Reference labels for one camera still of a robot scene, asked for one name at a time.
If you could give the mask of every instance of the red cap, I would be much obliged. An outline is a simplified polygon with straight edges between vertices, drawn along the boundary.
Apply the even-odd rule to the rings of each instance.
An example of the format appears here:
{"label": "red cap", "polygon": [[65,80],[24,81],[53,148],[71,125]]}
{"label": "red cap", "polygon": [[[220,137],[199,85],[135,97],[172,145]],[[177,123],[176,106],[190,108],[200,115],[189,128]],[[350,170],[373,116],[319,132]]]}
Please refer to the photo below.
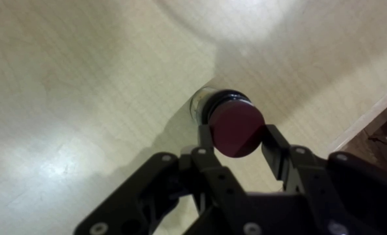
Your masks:
{"label": "red cap", "polygon": [[210,125],[215,146],[228,157],[240,158],[259,146],[265,119],[253,105],[231,101],[214,111]]}

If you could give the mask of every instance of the bolt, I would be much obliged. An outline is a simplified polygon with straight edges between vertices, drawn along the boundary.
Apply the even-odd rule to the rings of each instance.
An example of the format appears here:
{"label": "bolt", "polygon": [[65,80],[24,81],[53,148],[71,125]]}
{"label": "bolt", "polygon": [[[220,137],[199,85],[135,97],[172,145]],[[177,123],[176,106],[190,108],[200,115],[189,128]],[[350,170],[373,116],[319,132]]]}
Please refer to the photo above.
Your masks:
{"label": "bolt", "polygon": [[207,154],[207,149],[199,149],[198,153],[204,155],[204,154]]}
{"label": "bolt", "polygon": [[262,229],[258,223],[246,223],[244,227],[245,235],[262,235]]}
{"label": "bolt", "polygon": [[91,235],[105,235],[108,230],[109,230],[109,226],[104,222],[100,222],[91,227]]}
{"label": "bolt", "polygon": [[300,154],[306,154],[308,153],[308,150],[304,149],[304,148],[297,148],[296,152],[300,153]]}
{"label": "bolt", "polygon": [[344,154],[339,154],[339,155],[336,155],[336,158],[338,158],[338,159],[340,159],[340,161],[344,161],[344,162],[347,162],[347,161],[348,161],[348,157],[347,157],[347,155],[344,155]]}
{"label": "bolt", "polygon": [[333,235],[350,235],[350,231],[348,231],[348,227],[342,225],[342,223],[338,223],[335,221],[331,221],[329,223],[329,231],[333,234]]}
{"label": "bolt", "polygon": [[163,161],[164,161],[164,162],[169,162],[169,161],[172,161],[172,157],[170,157],[170,155],[164,155],[164,157],[163,157]]}

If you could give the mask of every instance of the floor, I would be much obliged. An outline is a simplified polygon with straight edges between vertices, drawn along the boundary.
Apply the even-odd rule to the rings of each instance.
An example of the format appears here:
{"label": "floor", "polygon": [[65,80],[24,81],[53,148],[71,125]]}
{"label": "floor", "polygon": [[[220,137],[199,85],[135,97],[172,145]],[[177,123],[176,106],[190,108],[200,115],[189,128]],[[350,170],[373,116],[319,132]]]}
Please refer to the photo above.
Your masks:
{"label": "floor", "polygon": [[[72,234],[153,153],[195,145],[206,85],[327,157],[387,98],[387,0],[0,0],[0,235]],[[258,152],[221,161],[280,188]],[[185,200],[157,234],[195,216]]]}

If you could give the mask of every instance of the beige floor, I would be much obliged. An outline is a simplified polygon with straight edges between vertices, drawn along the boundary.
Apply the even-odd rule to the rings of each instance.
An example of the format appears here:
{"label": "beige floor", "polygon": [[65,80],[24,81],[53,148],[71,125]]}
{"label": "beige floor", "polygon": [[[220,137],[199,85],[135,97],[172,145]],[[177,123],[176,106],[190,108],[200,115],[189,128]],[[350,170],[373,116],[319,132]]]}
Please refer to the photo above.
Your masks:
{"label": "beige floor", "polygon": [[[193,146],[204,85],[326,157],[387,98],[387,0],[0,0],[0,235],[72,234],[152,153]],[[258,154],[223,161],[279,189]],[[159,234],[194,217],[183,201]]]}

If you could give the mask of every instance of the screw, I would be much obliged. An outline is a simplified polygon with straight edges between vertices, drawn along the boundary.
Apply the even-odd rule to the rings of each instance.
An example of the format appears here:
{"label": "screw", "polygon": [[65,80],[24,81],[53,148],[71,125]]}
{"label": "screw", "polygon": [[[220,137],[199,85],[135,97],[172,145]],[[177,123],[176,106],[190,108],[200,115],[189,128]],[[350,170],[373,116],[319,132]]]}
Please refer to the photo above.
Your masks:
{"label": "screw", "polygon": [[262,229],[258,223],[246,223],[244,227],[245,235],[262,235]]}
{"label": "screw", "polygon": [[304,148],[297,148],[296,152],[300,153],[300,154],[306,154],[308,153],[308,150],[304,149]]}
{"label": "screw", "polygon": [[348,227],[342,225],[342,223],[338,223],[335,221],[331,221],[329,223],[329,231],[333,234],[333,235],[350,235],[350,231],[348,231]]}
{"label": "screw", "polygon": [[169,162],[169,161],[172,161],[172,157],[170,157],[170,155],[164,155],[164,157],[163,157],[163,161],[164,161],[164,162]]}
{"label": "screw", "polygon": [[91,227],[91,235],[105,235],[108,230],[109,230],[109,226],[104,222],[100,222]]}
{"label": "screw", "polygon": [[207,149],[199,149],[198,153],[204,155],[207,154]]}
{"label": "screw", "polygon": [[348,161],[348,157],[347,157],[347,155],[344,155],[344,154],[339,154],[336,158],[338,158],[338,159],[340,159],[340,161],[344,161],[344,162],[347,162],[347,161]]}

